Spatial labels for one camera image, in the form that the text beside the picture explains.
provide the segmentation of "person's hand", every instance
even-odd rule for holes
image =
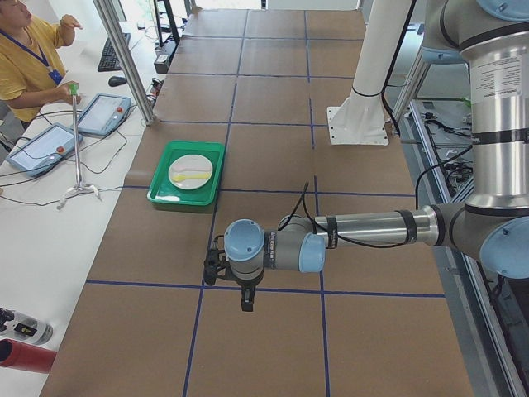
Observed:
[[[68,27],[70,29],[79,28],[83,29],[83,26],[79,23],[77,19],[75,19],[74,16],[65,14],[62,18],[60,18],[59,24],[63,27]]]
[[[66,102],[66,103],[72,103],[72,94],[69,91],[69,85],[70,84],[77,84],[76,81],[69,81],[68,83],[61,84],[59,87],[56,88],[57,90],[57,100]],[[76,96],[75,102],[79,103],[81,102],[81,97]]]

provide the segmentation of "person's arm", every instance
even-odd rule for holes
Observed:
[[[63,17],[60,18],[59,24],[60,35],[63,38],[64,45],[72,45],[75,39],[75,28],[78,27],[79,29],[83,29],[83,27],[77,19],[69,14],[63,15]]]
[[[75,84],[74,81],[61,84],[58,87],[52,89],[46,89],[44,91],[35,91],[32,93],[22,93],[18,98],[6,101],[7,104],[13,109],[26,109],[36,108],[44,106],[47,103],[52,102],[67,102],[72,103],[72,96],[69,93],[69,85]],[[81,97],[77,97],[77,103],[81,100]]]

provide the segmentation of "white plate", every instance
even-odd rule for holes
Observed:
[[[213,164],[203,155],[183,155],[171,164],[168,176],[171,184],[179,189],[198,189],[212,178]]]

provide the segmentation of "green tray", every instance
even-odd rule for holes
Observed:
[[[213,164],[211,179],[198,189],[185,190],[174,186],[168,171],[171,164],[184,155],[203,155]],[[224,145],[217,142],[171,141],[164,152],[150,183],[147,198],[159,209],[204,209],[213,203],[221,179]]]

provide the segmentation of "warning label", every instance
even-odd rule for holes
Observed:
[[[527,55],[510,56],[474,65],[470,71],[472,103],[517,95],[527,96],[528,89],[524,84],[523,70],[528,65]]]

